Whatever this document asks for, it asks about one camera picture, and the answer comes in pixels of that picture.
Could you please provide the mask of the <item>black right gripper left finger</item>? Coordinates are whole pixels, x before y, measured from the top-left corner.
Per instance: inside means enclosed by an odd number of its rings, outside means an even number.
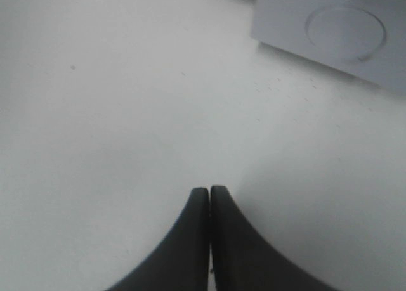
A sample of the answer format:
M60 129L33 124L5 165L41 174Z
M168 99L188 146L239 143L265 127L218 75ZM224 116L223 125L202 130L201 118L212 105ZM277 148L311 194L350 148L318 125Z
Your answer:
M111 290L207 290L209 192L194 188L168 234Z

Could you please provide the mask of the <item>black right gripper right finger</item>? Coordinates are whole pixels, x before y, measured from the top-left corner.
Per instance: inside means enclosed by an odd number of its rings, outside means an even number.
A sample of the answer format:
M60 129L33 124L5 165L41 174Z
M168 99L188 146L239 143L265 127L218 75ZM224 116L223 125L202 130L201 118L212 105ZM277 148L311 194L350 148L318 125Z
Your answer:
M211 187L211 252L217 290L333 290L274 249L225 186Z

